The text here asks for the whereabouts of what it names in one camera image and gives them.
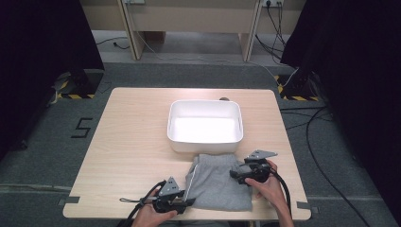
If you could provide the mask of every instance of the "black cable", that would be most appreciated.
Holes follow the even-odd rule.
[[[276,57],[277,59],[280,59],[280,60],[281,60],[281,58],[280,58],[276,53],[274,53],[274,51],[283,52],[282,50],[275,49],[275,48],[273,48],[273,47],[270,47],[270,46],[264,44],[262,41],[260,41],[260,39],[259,39],[259,37],[258,37],[257,35],[255,35],[255,37],[256,37],[256,40],[259,41],[260,45],[262,45],[262,47],[263,47],[269,54],[271,54],[272,56],[274,56],[274,57]]]
[[[162,181],[162,182],[159,182],[159,183],[157,183],[156,185],[154,185],[154,186],[149,190],[149,192],[146,194],[146,196],[145,196],[144,198],[142,198],[141,200],[139,200],[139,203],[135,206],[135,208],[133,208],[132,212],[128,215],[127,219],[126,219],[126,220],[124,221],[124,223],[123,223],[121,226],[119,226],[119,227],[127,227],[128,224],[130,224],[130,222],[131,222],[131,220],[132,220],[132,217],[135,215],[135,213],[145,205],[145,201],[148,199],[148,197],[149,197],[150,194],[154,191],[154,189],[156,189],[158,186],[162,186],[162,185],[165,185],[165,184],[166,184],[166,181]],[[134,202],[134,201],[127,200],[127,199],[124,199],[124,198],[121,198],[120,201]]]
[[[283,46],[286,47],[286,42],[284,41],[283,38],[283,32],[281,31],[281,23],[283,22],[283,4],[281,2],[277,2],[278,5],[278,30],[279,30],[279,36],[281,37],[281,41],[283,43]]]
[[[296,125],[296,126],[288,127],[288,128],[286,128],[286,131],[292,130],[292,129],[295,129],[295,128],[298,128],[298,127],[301,127],[301,126],[304,126],[304,125],[306,125],[306,124],[307,124],[307,122],[302,123],[302,124],[299,124],[299,125]]]
[[[278,38],[282,44],[285,44],[286,42],[284,41],[282,34],[280,33],[279,29],[277,28],[276,24],[274,23],[273,18],[271,17],[269,8],[270,7],[266,7],[266,9],[268,10],[268,15],[269,15],[269,17],[271,19],[271,22],[273,23],[274,30],[276,31],[276,38]],[[280,9],[279,9],[279,23],[281,23],[281,20],[280,20]]]
[[[107,92],[110,88],[112,88],[112,82],[111,81],[108,81],[108,82],[103,82],[103,83],[105,83],[105,84],[109,84],[105,89],[103,89],[103,90],[99,90],[98,88],[97,88],[97,90],[101,93],[101,94],[104,94],[105,92]]]
[[[278,38],[278,36],[277,36],[277,34],[276,34],[276,37],[274,38],[274,42],[273,42],[273,48],[274,48],[274,46],[275,46],[275,44],[276,44],[276,42],[277,42],[277,38]],[[277,62],[277,61],[275,61],[275,58],[274,58],[274,56],[272,56],[271,55],[271,59],[274,61],[274,63],[276,63],[276,64],[282,64],[282,63],[279,63],[279,62]]]
[[[320,108],[317,112],[315,112],[315,114],[313,114],[313,116],[310,118],[310,120],[307,122],[306,125],[306,142],[307,142],[307,147],[309,149],[310,155],[313,158],[313,161],[316,164],[316,167],[319,169],[319,171],[322,173],[322,175],[324,176],[324,178],[328,181],[328,183],[330,183],[330,185],[342,196],[342,198],[348,203],[348,205],[355,211],[355,213],[357,213],[357,215],[360,217],[360,219],[365,223],[366,226],[370,226],[369,223],[366,221],[366,219],[360,214],[360,212],[357,210],[357,208],[342,194],[342,192],[336,188],[336,186],[330,181],[330,179],[327,177],[327,175],[323,172],[323,169],[321,168],[321,166],[319,165],[315,154],[313,153],[312,147],[310,146],[310,142],[309,142],[309,126],[310,123],[316,119],[316,115],[319,114],[320,111],[324,110],[326,107],[322,107]]]
[[[122,47],[122,46],[120,46],[119,44],[117,44],[116,42],[114,42],[113,45],[114,45],[115,47],[120,48],[120,49],[128,49],[128,48],[130,48],[130,46]]]
[[[292,211],[291,211],[291,197],[290,197],[290,195],[289,195],[289,190],[288,190],[288,186],[287,186],[286,182],[283,180],[283,178],[280,177],[280,175],[278,175],[278,173],[277,173],[273,168],[270,168],[270,173],[272,173],[273,176],[274,176],[275,178],[277,178],[277,180],[278,180],[278,181],[281,183],[281,185],[283,186],[284,192],[286,193],[286,199],[287,199],[287,206],[288,206],[288,209],[289,209],[289,214],[292,216]]]
[[[120,39],[127,39],[127,37],[115,37],[115,38],[111,38],[111,39],[108,39],[108,40],[104,40],[104,41],[102,41],[100,43],[96,43],[96,44],[104,44],[104,43],[106,43],[108,41],[111,41],[111,40],[120,40]]]
[[[312,115],[309,115],[309,114],[305,114],[305,113],[296,113],[296,112],[282,112],[281,114],[296,114],[296,115],[302,115],[302,116],[312,116]],[[333,121],[333,119],[325,119],[325,118],[322,118],[322,116],[324,116],[324,115],[329,115],[330,113],[325,113],[325,114],[322,114],[322,115],[320,115],[320,116],[318,116],[318,117],[316,117],[316,118],[319,118],[319,119],[321,119],[321,120],[324,120],[324,121]]]

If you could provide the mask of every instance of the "power socket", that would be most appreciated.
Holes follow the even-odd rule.
[[[268,6],[267,5],[268,1],[269,0],[263,0],[262,7],[267,7]],[[281,3],[281,7],[282,7],[283,4],[284,4],[284,0],[270,0],[270,7],[271,8],[278,8],[279,7],[279,3]]]

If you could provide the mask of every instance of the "yellow black tape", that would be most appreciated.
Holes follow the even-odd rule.
[[[279,81],[287,81],[289,78],[288,75],[285,76],[275,76],[277,82]],[[283,84],[278,85],[278,92],[280,97],[285,100],[297,100],[297,101],[318,101],[318,97],[315,96],[315,91],[313,87],[309,84],[307,89],[290,89],[288,87],[283,87]]]
[[[92,95],[59,94],[59,98],[83,99],[83,98],[94,98],[94,97],[95,94]]]

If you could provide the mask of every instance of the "white bin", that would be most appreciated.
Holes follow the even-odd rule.
[[[177,152],[233,153],[243,138],[241,111],[233,101],[175,101],[167,137]]]

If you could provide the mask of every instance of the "folded cloth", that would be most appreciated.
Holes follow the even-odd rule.
[[[239,184],[230,176],[230,170],[241,171],[233,154],[200,154],[186,175],[183,199],[196,199],[195,208],[249,211],[252,210],[252,189]]]

